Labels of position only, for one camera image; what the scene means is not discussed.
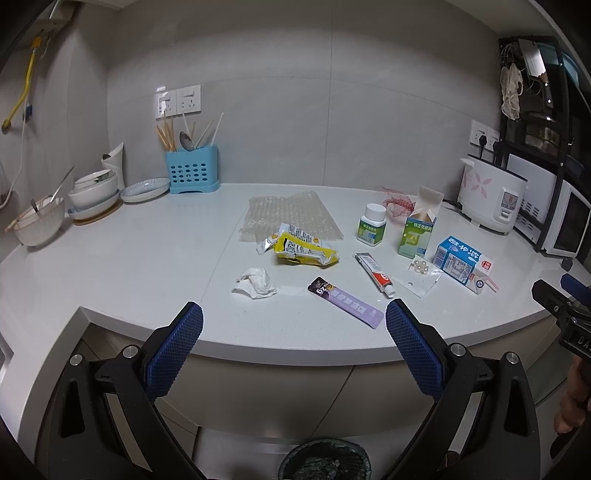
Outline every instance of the white plastic bottle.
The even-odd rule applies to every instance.
[[[377,203],[368,203],[365,215],[359,220],[357,240],[374,247],[384,238],[386,208]]]

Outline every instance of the white microwave oven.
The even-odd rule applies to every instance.
[[[528,180],[521,200],[521,208],[539,222],[544,223],[548,215],[556,175],[512,154],[507,161],[507,170]],[[542,250],[551,255],[576,257],[589,226],[590,217],[591,203],[569,182],[563,181]],[[517,215],[515,228],[533,243],[538,242],[540,229],[522,215]]]

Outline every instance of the tube cap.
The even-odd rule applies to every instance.
[[[381,222],[386,218],[386,207],[377,203],[368,203],[365,207],[365,216],[374,222]]]
[[[396,292],[394,291],[394,286],[386,285],[384,288],[384,293],[388,296],[389,299],[394,297],[396,295]]]

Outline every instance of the metal screw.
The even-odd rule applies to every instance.
[[[70,358],[70,365],[80,365],[82,363],[82,355],[77,353],[72,358]]]
[[[126,346],[123,349],[123,356],[125,358],[133,358],[138,354],[139,349],[135,345]]]
[[[466,347],[460,343],[454,343],[449,349],[455,356],[464,356],[466,354]]]
[[[516,353],[509,352],[509,353],[508,353],[507,355],[505,355],[505,356],[507,357],[507,361],[508,361],[510,364],[513,364],[513,365],[515,365],[515,364],[518,364],[518,363],[519,363],[519,357],[518,357],[518,355],[517,355]]]

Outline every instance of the yellow plastic wrapper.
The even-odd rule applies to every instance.
[[[282,223],[279,231],[257,246],[261,254],[273,246],[276,255],[293,263],[325,267],[336,262],[339,254],[327,242],[304,232],[301,228]]]

